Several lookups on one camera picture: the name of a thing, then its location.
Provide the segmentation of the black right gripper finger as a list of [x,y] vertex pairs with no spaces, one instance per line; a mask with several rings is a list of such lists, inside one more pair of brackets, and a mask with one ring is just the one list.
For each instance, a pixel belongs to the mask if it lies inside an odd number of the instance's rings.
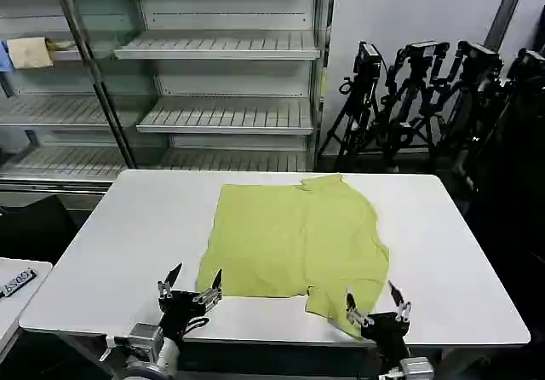
[[360,312],[357,308],[354,296],[351,292],[346,295],[347,320],[354,326],[369,327],[374,325],[374,320],[367,314]]
[[396,320],[400,322],[409,322],[410,311],[412,309],[411,302],[404,299],[401,290],[398,289],[391,280],[388,281],[388,287],[391,297],[397,307]]

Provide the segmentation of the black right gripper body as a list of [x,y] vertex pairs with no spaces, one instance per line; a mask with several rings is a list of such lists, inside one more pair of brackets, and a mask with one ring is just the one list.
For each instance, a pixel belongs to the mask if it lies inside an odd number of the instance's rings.
[[395,312],[370,314],[368,323],[360,329],[363,338],[372,340],[383,361],[401,361],[410,357],[404,336],[408,333],[410,321]]

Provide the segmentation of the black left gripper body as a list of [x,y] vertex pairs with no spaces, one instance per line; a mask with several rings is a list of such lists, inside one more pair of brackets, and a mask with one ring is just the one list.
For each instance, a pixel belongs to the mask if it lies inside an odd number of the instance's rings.
[[199,293],[172,290],[171,298],[158,298],[159,307],[163,312],[159,326],[165,338],[179,343],[187,333],[209,322],[206,316],[209,310],[192,301],[197,294]]

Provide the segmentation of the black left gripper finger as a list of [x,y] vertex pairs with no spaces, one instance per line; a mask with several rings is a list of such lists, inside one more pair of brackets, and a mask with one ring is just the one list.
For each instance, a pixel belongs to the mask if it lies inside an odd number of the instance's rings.
[[182,269],[183,263],[180,262],[174,269],[170,270],[166,278],[158,281],[158,294],[160,299],[172,297],[172,289]]
[[211,310],[222,299],[222,269],[220,268],[212,282],[210,288],[204,292],[197,294],[192,301],[197,305],[202,306],[205,310]]

